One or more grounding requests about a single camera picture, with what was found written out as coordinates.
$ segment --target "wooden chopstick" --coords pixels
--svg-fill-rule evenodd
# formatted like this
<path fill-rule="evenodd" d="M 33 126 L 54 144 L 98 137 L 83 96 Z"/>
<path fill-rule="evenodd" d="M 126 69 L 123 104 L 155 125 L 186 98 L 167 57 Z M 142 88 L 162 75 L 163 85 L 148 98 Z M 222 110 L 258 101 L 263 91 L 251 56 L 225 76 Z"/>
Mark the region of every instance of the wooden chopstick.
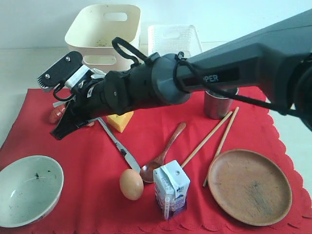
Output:
<path fill-rule="evenodd" d="M 225 132 L 224 132 L 224 134 L 223 134 L 223 137 L 222 137 L 222 139 L 221 139 L 221 142 L 220 142 L 220 144 L 219 144 L 219 147 L 218 147 L 218 149 L 216 150 L 216 153 L 215 153 L 215 155 L 214 155 L 214 158 L 217 157 L 217 156 L 219 155 L 219 153 L 220 153 L 220 151 L 221 151 L 221 149 L 222 149 L 222 146 L 223 146 L 223 144 L 224 144 L 225 138 L 227 137 L 227 135 L 228 135 L 228 133 L 229 133 L 229 130 L 230 130 L 232 124 L 233 124 L 233 121 L 234 121 L 234 119 L 235 119 L 235 117 L 236 117 L 236 115 L 237 115 L 238 110 L 239 110 L 239 107 L 236 107 L 236 109 L 235 109 L 235 111 L 234 111 L 234 113 L 233 113 L 233 115 L 232 115 L 232 117 L 231 117 L 231 119 L 230 119 L 230 122 L 229 122 L 227 128 L 225 129 Z M 203 187 L 205 187 L 205 186 L 207 185 L 207 177 L 208 177 L 208 176 L 206 176 L 206 178 L 205 178 L 205 181 L 204 181 L 204 183 L 203 183 Z"/>
<path fill-rule="evenodd" d="M 194 155 L 200 150 L 200 148 L 207 142 L 207 140 L 218 130 L 218 128 L 231 116 L 233 111 L 228 112 L 228 114 L 215 126 L 214 129 L 203 139 L 203 141 L 193 150 L 193 152 L 188 156 L 188 158 L 182 163 L 181 167 L 183 168 Z"/>

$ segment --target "white ceramic bowl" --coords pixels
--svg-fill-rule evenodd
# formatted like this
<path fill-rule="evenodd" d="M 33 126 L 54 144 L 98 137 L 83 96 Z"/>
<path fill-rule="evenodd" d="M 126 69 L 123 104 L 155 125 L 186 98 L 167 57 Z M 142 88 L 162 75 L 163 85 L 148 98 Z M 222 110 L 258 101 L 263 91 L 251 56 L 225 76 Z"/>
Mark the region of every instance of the white ceramic bowl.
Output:
<path fill-rule="evenodd" d="M 47 156 L 29 156 L 0 171 L 0 226 L 36 222 L 56 206 L 63 188 L 61 166 Z"/>

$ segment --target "milk carton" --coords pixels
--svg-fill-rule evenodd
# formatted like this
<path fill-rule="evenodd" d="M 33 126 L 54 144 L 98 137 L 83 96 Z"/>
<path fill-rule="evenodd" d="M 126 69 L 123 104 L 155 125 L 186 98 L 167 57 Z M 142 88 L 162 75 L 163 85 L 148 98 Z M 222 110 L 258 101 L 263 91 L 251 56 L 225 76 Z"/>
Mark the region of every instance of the milk carton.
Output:
<path fill-rule="evenodd" d="M 191 181 L 176 160 L 155 169 L 153 177 L 156 201 L 165 220 L 187 209 Z"/>

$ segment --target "robotic arm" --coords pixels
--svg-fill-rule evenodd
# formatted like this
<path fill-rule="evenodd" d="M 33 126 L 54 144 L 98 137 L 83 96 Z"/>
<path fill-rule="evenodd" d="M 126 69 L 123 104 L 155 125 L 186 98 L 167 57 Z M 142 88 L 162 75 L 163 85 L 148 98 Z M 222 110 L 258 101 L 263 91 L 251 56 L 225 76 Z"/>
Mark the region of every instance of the robotic arm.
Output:
<path fill-rule="evenodd" d="M 146 57 L 121 38 L 112 45 L 134 62 L 128 71 L 94 78 L 82 64 L 82 55 L 73 51 L 38 78 L 44 91 L 54 89 L 54 96 L 66 101 L 66 111 L 51 132 L 56 139 L 101 116 L 182 104 L 192 92 L 207 89 L 299 117 L 312 130 L 312 10 L 191 58 L 184 58 L 182 52 Z M 61 99 L 57 92 L 64 86 L 72 95 Z M 258 86 L 270 103 L 225 91 L 242 86 Z"/>

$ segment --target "metal cup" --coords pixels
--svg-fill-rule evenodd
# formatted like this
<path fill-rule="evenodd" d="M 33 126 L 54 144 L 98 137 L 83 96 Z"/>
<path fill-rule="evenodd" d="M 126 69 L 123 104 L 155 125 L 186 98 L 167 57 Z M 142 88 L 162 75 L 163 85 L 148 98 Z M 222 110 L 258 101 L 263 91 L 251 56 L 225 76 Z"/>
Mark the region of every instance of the metal cup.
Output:
<path fill-rule="evenodd" d="M 238 88 L 223 89 L 232 94 L 238 94 Z M 221 96 L 212 91 L 205 91 L 204 112 L 212 119 L 222 119 L 229 112 L 233 99 Z"/>

